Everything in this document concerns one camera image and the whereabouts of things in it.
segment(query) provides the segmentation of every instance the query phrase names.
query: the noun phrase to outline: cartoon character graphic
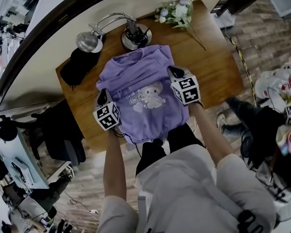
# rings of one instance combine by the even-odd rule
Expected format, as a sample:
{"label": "cartoon character graphic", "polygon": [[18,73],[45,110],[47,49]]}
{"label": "cartoon character graphic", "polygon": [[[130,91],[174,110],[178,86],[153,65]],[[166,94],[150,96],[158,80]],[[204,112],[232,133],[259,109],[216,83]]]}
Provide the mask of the cartoon character graphic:
{"label": "cartoon character graphic", "polygon": [[141,89],[142,101],[147,103],[149,109],[159,108],[165,103],[165,99],[162,99],[159,94],[163,91],[163,84],[161,82],[155,82]]}

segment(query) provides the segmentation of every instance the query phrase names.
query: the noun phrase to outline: black shorts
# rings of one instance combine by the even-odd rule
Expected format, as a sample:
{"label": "black shorts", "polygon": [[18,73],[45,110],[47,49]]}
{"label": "black shorts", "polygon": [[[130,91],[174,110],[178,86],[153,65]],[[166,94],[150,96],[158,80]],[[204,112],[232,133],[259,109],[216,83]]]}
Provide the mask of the black shorts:
{"label": "black shorts", "polygon": [[[191,128],[186,123],[169,131],[167,141],[169,142],[170,153],[193,144],[205,147],[201,141],[195,137]],[[165,156],[164,149],[160,145],[153,142],[145,142],[142,146],[141,160],[136,168],[136,176],[142,170]]]}

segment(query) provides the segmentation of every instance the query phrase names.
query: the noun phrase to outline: black curved frame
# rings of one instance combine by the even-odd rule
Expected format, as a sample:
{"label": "black curved frame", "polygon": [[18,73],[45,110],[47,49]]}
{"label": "black curved frame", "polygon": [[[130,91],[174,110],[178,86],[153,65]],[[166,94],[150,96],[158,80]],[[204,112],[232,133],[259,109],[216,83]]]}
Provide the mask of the black curved frame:
{"label": "black curved frame", "polygon": [[0,79],[0,105],[13,81],[37,50],[61,27],[103,0],[64,0],[47,14],[25,38]]}

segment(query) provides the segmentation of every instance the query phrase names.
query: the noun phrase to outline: headphones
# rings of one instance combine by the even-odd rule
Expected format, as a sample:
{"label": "headphones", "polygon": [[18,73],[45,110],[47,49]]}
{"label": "headphones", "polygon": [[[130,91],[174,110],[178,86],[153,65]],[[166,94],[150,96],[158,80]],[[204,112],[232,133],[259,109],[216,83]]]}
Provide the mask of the headphones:
{"label": "headphones", "polygon": [[10,117],[1,115],[0,119],[0,138],[3,141],[12,141],[17,137],[17,127],[13,124]]}

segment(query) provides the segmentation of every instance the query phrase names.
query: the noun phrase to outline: purple sweatshirt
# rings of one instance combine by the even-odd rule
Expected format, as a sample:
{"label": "purple sweatshirt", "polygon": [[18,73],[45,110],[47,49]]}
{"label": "purple sweatshirt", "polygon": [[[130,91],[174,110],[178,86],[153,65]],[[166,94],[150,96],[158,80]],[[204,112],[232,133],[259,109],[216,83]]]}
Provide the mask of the purple sweatshirt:
{"label": "purple sweatshirt", "polygon": [[154,45],[112,58],[99,76],[97,88],[109,90],[120,111],[119,128],[134,143],[163,136],[189,118],[170,88],[167,67],[173,64],[169,46]]}

